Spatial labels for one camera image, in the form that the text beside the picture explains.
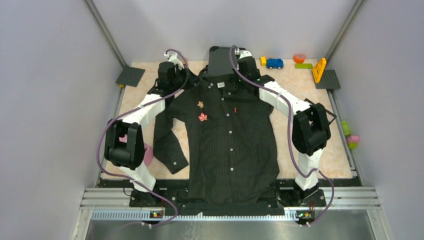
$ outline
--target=orange toy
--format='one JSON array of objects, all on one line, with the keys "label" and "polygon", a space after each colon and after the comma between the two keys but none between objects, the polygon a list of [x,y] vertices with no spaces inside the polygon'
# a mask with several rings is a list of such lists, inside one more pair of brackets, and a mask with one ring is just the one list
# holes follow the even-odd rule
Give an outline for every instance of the orange toy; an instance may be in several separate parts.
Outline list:
[{"label": "orange toy", "polygon": [[297,64],[303,64],[304,61],[306,59],[306,55],[305,54],[295,54],[293,56],[293,61]]}]

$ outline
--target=cable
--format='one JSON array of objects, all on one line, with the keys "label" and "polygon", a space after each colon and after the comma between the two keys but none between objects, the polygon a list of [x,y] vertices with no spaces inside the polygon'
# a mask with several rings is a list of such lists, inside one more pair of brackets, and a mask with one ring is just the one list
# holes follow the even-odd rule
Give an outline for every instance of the cable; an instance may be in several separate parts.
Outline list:
[{"label": "cable", "polygon": [[292,149],[292,135],[291,135],[291,124],[292,124],[292,115],[293,115],[293,110],[292,110],[292,105],[291,105],[291,103],[290,103],[290,101],[286,98],[286,97],[284,97],[283,95],[280,95],[278,92],[276,92],[276,91],[274,91],[274,90],[272,90],[272,89],[269,89],[269,88],[267,88],[267,87],[264,87],[264,86],[262,86],[262,85],[259,85],[259,84],[257,84],[256,82],[254,82],[254,81],[251,81],[251,80],[249,80],[247,77],[245,77],[245,76],[243,76],[240,72],[239,72],[239,70],[237,70],[237,67],[236,67],[236,65],[235,65],[235,63],[234,63],[234,61],[233,61],[233,54],[234,54],[234,50],[237,48],[237,46],[235,46],[235,45],[232,45],[230,48],[229,48],[229,61],[231,62],[231,66],[232,66],[232,69],[240,76],[240,78],[241,79],[243,79],[244,81],[246,81],[246,82],[248,82],[249,84],[251,84],[251,85],[253,85],[253,86],[255,86],[255,87],[257,87],[257,88],[260,88],[260,89],[264,89],[264,90],[266,90],[266,91],[268,91],[268,92],[271,92],[271,93],[273,93],[273,94],[275,94],[275,95],[277,95],[277,96],[279,96],[280,98],[282,98],[286,103],[287,103],[287,106],[288,106],[288,116],[287,116],[287,118],[288,118],[288,121],[287,121],[287,142],[288,142],[288,152],[290,153],[290,158],[291,158],[291,162],[293,163],[293,165],[294,165],[294,168],[297,170],[297,172],[302,176],[302,177],[304,177],[304,178],[308,178],[313,172],[315,172],[315,171],[317,171],[323,178],[325,178],[329,183],[330,183],[330,185],[331,185],[331,198],[330,198],[330,201],[328,202],[328,204],[327,204],[327,206],[325,206],[325,208],[324,208],[324,210],[322,211],[322,213],[317,217],[317,218],[315,218],[315,220],[312,222],[312,223],[310,223],[308,226],[310,227],[312,224],[314,224],[316,221],[318,221],[319,219],[321,219],[321,217],[327,212],[327,210],[330,208],[330,206],[332,205],[332,203],[333,203],[333,199],[334,199],[334,183],[333,183],[333,181],[331,181],[331,179],[329,179],[327,176],[325,176],[324,174],[323,174],[323,172],[321,172],[318,168],[313,168],[313,169],[311,169],[307,174],[304,174],[302,171],[301,171],[301,169],[299,168],[299,166],[296,164],[296,160],[295,160],[295,155],[293,154],[293,149]]},{"label": "cable", "polygon": [[[122,113],[122,114],[120,114],[120,115],[118,115],[118,116],[116,116],[115,118],[113,118],[111,121],[109,121],[108,123],[107,123],[107,125],[106,125],[106,127],[104,128],[104,130],[102,131],[102,133],[101,133],[101,135],[100,135],[100,139],[98,140],[98,142],[97,142],[97,148],[96,148],[96,163],[97,163],[97,166],[98,166],[98,168],[103,172],[103,173],[105,173],[105,174],[107,174],[107,175],[110,175],[110,176],[114,176],[114,177],[119,177],[119,178],[125,178],[125,179],[128,179],[128,180],[130,180],[130,181],[132,181],[133,183],[135,183],[135,184],[137,184],[137,185],[139,185],[139,186],[141,186],[142,188],[144,188],[144,189],[146,189],[150,194],[152,194],[153,196],[155,196],[155,197],[157,197],[157,198],[159,198],[159,199],[161,199],[161,200],[163,200],[163,201],[165,201],[165,202],[167,202],[168,204],[170,204],[171,205],[171,207],[175,210],[175,214],[172,216],[172,217],[170,217],[169,219],[167,219],[167,220],[165,220],[165,221],[161,221],[161,222],[158,222],[157,224],[154,224],[154,225],[152,225],[152,224],[149,224],[148,226],[150,227],[150,228],[153,228],[153,227],[159,227],[159,226],[161,226],[161,225],[164,225],[164,224],[167,224],[167,223],[169,223],[172,219],[174,219],[174,218],[176,218],[177,217],[177,215],[178,215],[178,209],[177,209],[177,207],[175,206],[175,204],[173,203],[173,202],[171,202],[170,200],[168,200],[168,199],[166,199],[165,197],[163,197],[163,196],[161,196],[161,195],[159,195],[159,194],[157,194],[157,193],[155,193],[155,192],[153,192],[153,191],[151,191],[148,187],[146,187],[144,184],[142,184],[141,182],[138,182],[137,180],[135,180],[134,178],[132,178],[132,177],[130,177],[130,176],[128,176],[128,175],[123,175],[123,174],[116,174],[116,173],[112,173],[112,172],[109,172],[109,171],[107,171],[103,166],[102,166],[102,163],[101,163],[101,161],[100,161],[100,149],[101,149],[101,146],[102,146],[102,142],[103,142],[103,139],[105,138],[105,135],[106,135],[106,132],[108,131],[108,129],[112,126],[112,124],[114,124],[114,122],[116,122],[118,119],[120,119],[120,118],[122,118],[122,117],[124,117],[124,116],[126,116],[126,115],[129,115],[129,114],[132,114],[132,113],[134,113],[134,112],[136,112],[136,111],[138,111],[138,110],[140,110],[141,108],[144,108],[144,107],[147,107],[147,106],[149,106],[149,105],[152,105],[152,104],[155,104],[155,103],[157,103],[157,102],[159,102],[159,101],[162,101],[162,100],[165,100],[165,99],[168,99],[168,98],[170,98],[170,97],[173,97],[174,95],[176,95],[178,92],[180,92],[184,87],[185,87],[185,85],[187,84],[187,82],[189,81],[189,76],[190,76],[190,70],[189,70],[189,68],[188,68],[188,64],[187,64],[187,60],[186,60],[186,58],[179,52],[179,51],[177,51],[177,50],[174,50],[174,49],[168,49],[168,50],[166,50],[166,53],[167,52],[169,52],[169,51],[173,51],[173,52],[176,52],[177,54],[179,54],[179,56],[184,60],[184,66],[185,66],[185,70],[186,70],[186,77],[185,77],[185,80],[184,80],[184,83],[182,84],[182,86],[180,87],[180,88],[178,88],[176,91],[174,91],[174,92],[172,92],[172,93],[170,93],[170,94],[168,94],[168,95],[166,95],[166,96],[164,96],[164,97],[161,97],[161,98],[159,98],[159,99],[156,99],[156,100],[153,100],[153,101],[150,101],[150,102],[148,102],[148,103],[145,103],[145,104],[143,104],[141,107],[136,107],[136,108],[134,108],[134,109],[132,109],[132,110],[129,110],[129,111],[127,111],[127,112],[124,112],[124,113]],[[130,222],[130,224],[139,224],[139,222],[137,221],[137,222]],[[126,226],[129,226],[130,224],[125,224],[124,226],[121,226],[120,228],[118,228],[116,231],[118,231],[118,230],[120,230],[120,229],[122,229],[123,227],[126,227]],[[116,231],[115,232],[112,232],[108,237],[106,237],[106,239],[108,239],[109,237],[111,237],[114,233],[116,233]]]},{"label": "cable", "polygon": [[131,195],[128,195],[128,194],[125,192],[125,187],[123,187],[123,188],[122,188],[122,191],[123,191],[123,194],[127,195],[128,197],[131,197]]},{"label": "cable", "polygon": [[165,51],[165,54],[168,54],[168,52],[170,52],[170,51],[178,54],[182,58],[182,60],[184,61],[184,63],[183,63],[184,67],[186,69],[189,69],[189,62],[187,61],[187,58],[185,58],[184,55],[180,51],[170,48],[170,49],[167,49]]}]

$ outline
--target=toy car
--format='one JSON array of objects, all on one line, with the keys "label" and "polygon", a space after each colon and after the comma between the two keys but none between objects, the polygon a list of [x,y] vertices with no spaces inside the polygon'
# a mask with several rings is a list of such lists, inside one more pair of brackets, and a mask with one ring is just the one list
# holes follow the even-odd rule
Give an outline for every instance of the toy car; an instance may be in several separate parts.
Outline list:
[{"label": "toy car", "polygon": [[266,60],[267,69],[282,69],[284,67],[281,58],[268,58]]}]

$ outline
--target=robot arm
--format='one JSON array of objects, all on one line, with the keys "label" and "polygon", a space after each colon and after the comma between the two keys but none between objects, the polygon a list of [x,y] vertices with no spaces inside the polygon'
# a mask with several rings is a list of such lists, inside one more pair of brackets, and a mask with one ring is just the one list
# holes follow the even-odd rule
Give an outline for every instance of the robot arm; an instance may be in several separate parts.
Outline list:
[{"label": "robot arm", "polygon": [[[306,175],[312,169],[317,169],[327,140],[331,137],[330,127],[327,119],[326,109],[320,103],[311,104],[300,100],[290,92],[282,88],[274,79],[268,75],[261,76],[256,67],[256,61],[252,54],[245,49],[236,49],[239,71],[250,80],[267,89],[274,90],[278,95],[289,100],[292,109],[292,143],[299,151],[298,166],[300,171]],[[259,88],[259,98],[275,107],[285,116],[289,116],[289,106],[279,97],[265,89]],[[295,179],[295,191],[301,199],[306,199],[318,190],[318,176],[314,171],[309,177],[303,177],[300,173]]]},{"label": "robot arm", "polygon": [[[143,101],[136,107],[140,109],[113,123],[106,132],[104,146],[104,157],[107,160],[150,190],[153,190],[156,179],[150,174],[143,162],[145,155],[143,130],[155,119],[156,115],[165,110],[166,105],[174,97],[162,99],[146,107],[143,107],[143,105],[175,92],[182,87],[187,78],[188,82],[184,89],[193,87],[197,80],[197,77],[191,71],[184,69],[177,53],[171,56],[165,54],[165,56],[168,61],[159,64],[158,78]],[[126,142],[122,142],[120,138],[125,135]],[[135,184],[134,187],[140,192],[147,192],[138,184]]]}]

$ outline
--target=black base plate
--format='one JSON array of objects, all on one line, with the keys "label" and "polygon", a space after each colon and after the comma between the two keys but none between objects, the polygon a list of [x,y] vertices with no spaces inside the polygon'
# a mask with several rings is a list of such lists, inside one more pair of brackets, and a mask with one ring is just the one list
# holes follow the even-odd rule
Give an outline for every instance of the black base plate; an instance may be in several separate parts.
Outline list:
[{"label": "black base plate", "polygon": [[[333,179],[335,187],[360,187],[361,182],[357,177],[351,179]],[[284,207],[308,207],[308,203],[299,204],[294,200],[293,183],[294,179],[277,179],[274,184],[274,189],[269,194],[260,198],[257,203],[247,206],[221,205],[211,204],[196,199],[187,197],[186,189],[188,187],[187,179],[158,179],[156,181],[159,194],[176,204],[178,213],[183,216],[193,216],[202,212],[204,216],[276,216],[284,215]],[[330,184],[324,179],[318,180],[320,187],[329,187]],[[108,180],[101,179],[98,184],[99,188],[133,188],[133,184],[128,180]],[[311,198],[314,200],[315,207],[325,207],[326,200],[321,199],[324,193],[321,189],[318,190]],[[131,200],[130,207],[162,207],[162,201],[158,200],[154,205],[142,204],[139,201]],[[172,216],[175,212],[170,204],[164,202],[165,215]]]},{"label": "black base plate", "polygon": [[298,199],[293,189],[280,190],[278,202],[284,207],[309,207],[311,201],[315,207],[325,207],[327,205],[324,191],[318,189],[314,194],[306,199]]}]

